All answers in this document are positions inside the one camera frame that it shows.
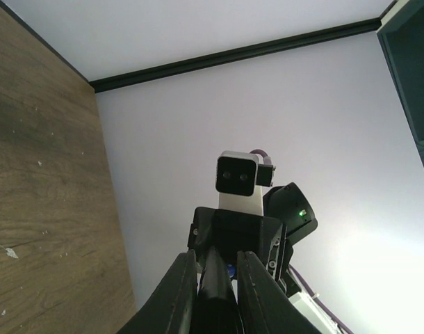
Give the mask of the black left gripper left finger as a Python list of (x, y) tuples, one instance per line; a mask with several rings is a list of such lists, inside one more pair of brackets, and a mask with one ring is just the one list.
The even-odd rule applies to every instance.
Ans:
[(189, 333), (197, 298), (195, 251), (178, 254), (143, 307), (119, 333)]

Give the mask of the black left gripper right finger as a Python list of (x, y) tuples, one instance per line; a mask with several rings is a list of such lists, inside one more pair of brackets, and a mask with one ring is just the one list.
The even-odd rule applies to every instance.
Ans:
[(318, 333), (289, 301), (260, 259), (237, 254), (238, 309), (245, 333)]

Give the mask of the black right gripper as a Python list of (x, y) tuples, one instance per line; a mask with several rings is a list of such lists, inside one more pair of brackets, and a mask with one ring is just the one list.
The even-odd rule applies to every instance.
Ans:
[(286, 231), (286, 224), (277, 218), (198, 207), (190, 225), (188, 249), (195, 251), (199, 273), (213, 246), (225, 264), (232, 266), (236, 266), (239, 251), (252, 251), (274, 280), (279, 280), (285, 258)]

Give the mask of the black remote control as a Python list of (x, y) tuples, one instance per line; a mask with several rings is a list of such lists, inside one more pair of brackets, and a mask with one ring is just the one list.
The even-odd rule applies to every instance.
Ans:
[(208, 250), (192, 316), (191, 333), (244, 332), (227, 265), (215, 246)]

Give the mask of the purple AAA battery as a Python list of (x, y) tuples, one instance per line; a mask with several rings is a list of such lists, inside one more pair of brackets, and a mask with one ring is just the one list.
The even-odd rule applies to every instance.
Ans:
[(232, 264), (227, 265), (227, 271), (231, 280), (236, 277), (236, 267)]

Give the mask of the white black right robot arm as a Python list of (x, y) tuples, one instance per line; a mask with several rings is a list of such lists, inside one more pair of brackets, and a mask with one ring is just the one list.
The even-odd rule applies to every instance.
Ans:
[(291, 266), (293, 247), (318, 227), (316, 215), (293, 182), (251, 196), (219, 195), (218, 208), (198, 207), (190, 226), (188, 248), (197, 256), (197, 269), (206, 266), (206, 253), (215, 247), (237, 278), (237, 252), (252, 251), (260, 259), (292, 306), (320, 333), (341, 333), (341, 325)]

